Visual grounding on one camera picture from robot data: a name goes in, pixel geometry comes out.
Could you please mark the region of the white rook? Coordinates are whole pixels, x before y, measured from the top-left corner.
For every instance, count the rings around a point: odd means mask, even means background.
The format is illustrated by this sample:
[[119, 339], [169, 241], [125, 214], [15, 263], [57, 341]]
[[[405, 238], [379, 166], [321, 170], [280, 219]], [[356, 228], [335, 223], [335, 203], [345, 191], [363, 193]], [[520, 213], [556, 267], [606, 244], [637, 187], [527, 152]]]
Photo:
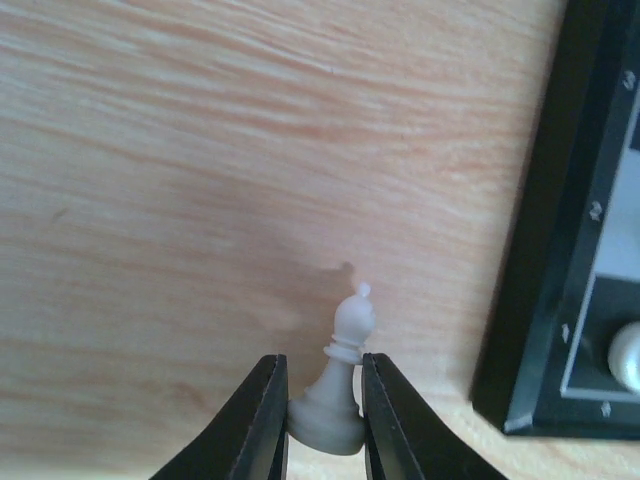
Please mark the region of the white rook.
[[634, 394], [640, 390], [639, 341], [639, 323], [627, 324], [614, 335], [607, 355], [612, 376]]

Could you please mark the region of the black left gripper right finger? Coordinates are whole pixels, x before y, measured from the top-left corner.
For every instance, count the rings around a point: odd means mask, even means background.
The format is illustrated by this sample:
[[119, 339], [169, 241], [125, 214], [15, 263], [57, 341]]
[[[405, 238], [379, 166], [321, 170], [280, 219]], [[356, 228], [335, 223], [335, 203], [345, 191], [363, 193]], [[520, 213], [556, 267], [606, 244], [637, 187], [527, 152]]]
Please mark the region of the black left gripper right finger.
[[502, 479], [426, 403], [389, 356], [363, 357], [369, 479]]

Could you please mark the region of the white bishop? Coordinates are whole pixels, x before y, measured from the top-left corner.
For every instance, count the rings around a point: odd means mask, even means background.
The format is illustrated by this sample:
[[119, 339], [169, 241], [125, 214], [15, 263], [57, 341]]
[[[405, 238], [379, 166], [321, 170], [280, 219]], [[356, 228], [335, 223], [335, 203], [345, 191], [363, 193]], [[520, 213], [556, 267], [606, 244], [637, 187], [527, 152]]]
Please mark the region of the white bishop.
[[350, 456], [364, 444], [365, 426], [354, 396], [354, 371], [376, 326], [371, 287], [361, 283], [334, 315], [328, 362], [320, 377], [287, 406], [288, 433], [320, 452]]

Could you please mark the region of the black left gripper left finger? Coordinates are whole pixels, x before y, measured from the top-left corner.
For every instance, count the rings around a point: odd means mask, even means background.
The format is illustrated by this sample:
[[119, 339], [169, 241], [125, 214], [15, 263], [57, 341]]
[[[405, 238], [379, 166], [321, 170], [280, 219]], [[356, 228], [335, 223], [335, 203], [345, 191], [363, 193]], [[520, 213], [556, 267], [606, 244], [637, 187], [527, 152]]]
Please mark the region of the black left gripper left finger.
[[154, 479], [284, 479], [287, 358], [262, 357], [206, 428]]

